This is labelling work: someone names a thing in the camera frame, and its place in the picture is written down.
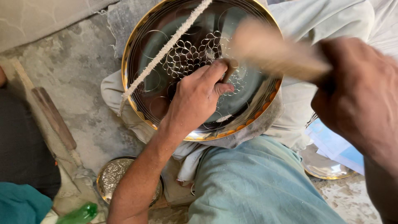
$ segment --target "silver ornate plate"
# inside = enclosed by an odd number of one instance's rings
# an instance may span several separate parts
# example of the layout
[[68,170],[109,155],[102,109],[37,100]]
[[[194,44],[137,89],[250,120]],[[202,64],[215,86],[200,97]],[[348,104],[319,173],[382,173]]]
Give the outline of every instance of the silver ornate plate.
[[[99,194],[108,204],[111,203],[113,192],[115,191],[119,181],[122,179],[127,169],[136,159],[135,156],[123,156],[109,161],[101,168],[97,177],[97,189]],[[153,205],[163,194],[162,177],[160,177],[156,186],[155,195],[153,196]]]

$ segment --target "dark fabric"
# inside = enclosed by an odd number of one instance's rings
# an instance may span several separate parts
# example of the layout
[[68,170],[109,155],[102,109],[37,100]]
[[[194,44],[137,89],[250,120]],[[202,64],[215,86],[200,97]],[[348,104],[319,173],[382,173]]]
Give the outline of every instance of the dark fabric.
[[27,106],[0,89],[0,182],[28,184],[54,199],[59,169]]

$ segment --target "brass plate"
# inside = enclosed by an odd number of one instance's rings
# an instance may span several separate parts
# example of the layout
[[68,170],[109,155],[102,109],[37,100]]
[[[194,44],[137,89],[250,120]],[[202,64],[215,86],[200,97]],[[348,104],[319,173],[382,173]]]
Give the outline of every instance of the brass plate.
[[[123,54],[125,91],[200,2],[165,0],[141,19]],[[174,96],[177,82],[217,58],[228,57],[228,42],[239,21],[247,16],[278,27],[267,9],[254,0],[214,0],[128,98],[134,111],[157,129]],[[245,65],[240,65],[232,74],[230,82],[235,91],[222,95],[216,112],[185,140],[214,140],[245,128],[263,114],[281,85],[281,79]]]
[[317,150],[318,147],[312,144],[307,146],[305,150],[298,152],[303,158],[301,165],[310,175],[321,179],[335,180],[348,177],[355,173],[352,169],[317,154]]

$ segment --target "right hand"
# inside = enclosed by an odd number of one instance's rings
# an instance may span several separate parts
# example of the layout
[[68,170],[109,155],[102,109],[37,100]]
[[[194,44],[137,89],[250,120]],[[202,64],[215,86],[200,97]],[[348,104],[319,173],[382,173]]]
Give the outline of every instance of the right hand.
[[360,39],[321,41],[335,91],[319,89],[311,106],[321,121],[390,175],[398,177],[398,66]]

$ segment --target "left hand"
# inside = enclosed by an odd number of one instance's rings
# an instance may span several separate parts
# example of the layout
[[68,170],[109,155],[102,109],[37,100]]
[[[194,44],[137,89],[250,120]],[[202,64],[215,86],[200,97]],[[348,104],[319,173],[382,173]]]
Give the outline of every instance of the left hand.
[[216,110],[220,95],[234,91],[231,83],[217,83],[227,68],[222,60],[216,60],[181,79],[159,129],[183,139],[203,124]]

